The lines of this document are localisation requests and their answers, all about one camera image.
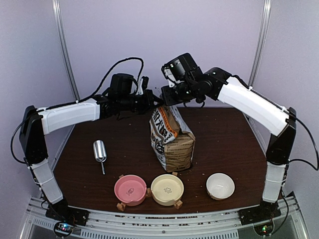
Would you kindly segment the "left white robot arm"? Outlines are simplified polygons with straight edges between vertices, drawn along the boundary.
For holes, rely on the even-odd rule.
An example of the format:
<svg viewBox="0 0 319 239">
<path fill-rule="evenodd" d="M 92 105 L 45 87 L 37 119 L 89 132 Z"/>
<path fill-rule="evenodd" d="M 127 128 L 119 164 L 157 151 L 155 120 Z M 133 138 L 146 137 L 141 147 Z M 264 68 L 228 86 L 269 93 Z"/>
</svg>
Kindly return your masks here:
<svg viewBox="0 0 319 239">
<path fill-rule="evenodd" d="M 133 93 L 134 77 L 118 73 L 112 76 L 110 86 L 100 95 L 60 106 L 25 109 L 19 141 L 24 161 L 49 202 L 49 216 L 61 221 L 76 218 L 48 164 L 45 136 L 70 125 L 117 116 L 122 111 L 141 115 L 156 109 L 163 105 L 163 100 L 147 88 L 148 81 L 148 77 L 142 77 L 137 82 L 137 92 Z"/>
</svg>

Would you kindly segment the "brown dog food bag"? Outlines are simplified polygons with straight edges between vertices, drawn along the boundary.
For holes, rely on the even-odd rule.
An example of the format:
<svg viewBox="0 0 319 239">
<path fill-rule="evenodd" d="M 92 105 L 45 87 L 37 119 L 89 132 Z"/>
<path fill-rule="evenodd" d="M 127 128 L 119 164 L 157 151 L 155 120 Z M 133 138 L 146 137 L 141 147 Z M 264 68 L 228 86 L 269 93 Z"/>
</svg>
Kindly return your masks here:
<svg viewBox="0 0 319 239">
<path fill-rule="evenodd" d="M 156 108 L 149 120 L 152 149 L 166 172 L 179 172 L 192 165 L 195 136 L 176 106 Z"/>
</svg>

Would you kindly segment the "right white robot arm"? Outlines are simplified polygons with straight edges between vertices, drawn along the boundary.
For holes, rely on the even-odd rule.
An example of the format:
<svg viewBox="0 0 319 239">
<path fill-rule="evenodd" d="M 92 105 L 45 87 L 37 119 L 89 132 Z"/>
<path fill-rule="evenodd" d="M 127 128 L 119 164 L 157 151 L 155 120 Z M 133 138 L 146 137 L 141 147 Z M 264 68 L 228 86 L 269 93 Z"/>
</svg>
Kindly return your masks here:
<svg viewBox="0 0 319 239">
<path fill-rule="evenodd" d="M 233 106 L 262 124 L 271 134 L 266 151 L 267 170 L 260 205 L 241 209 L 242 225 L 271 220 L 278 216 L 278 197 L 286 179 L 289 157 L 296 137 L 296 111 L 275 105 L 253 91 L 237 75 L 213 67 L 205 73 L 189 53 L 161 67 L 168 86 L 162 87 L 167 106 L 195 100 L 203 104 L 207 97 Z"/>
</svg>

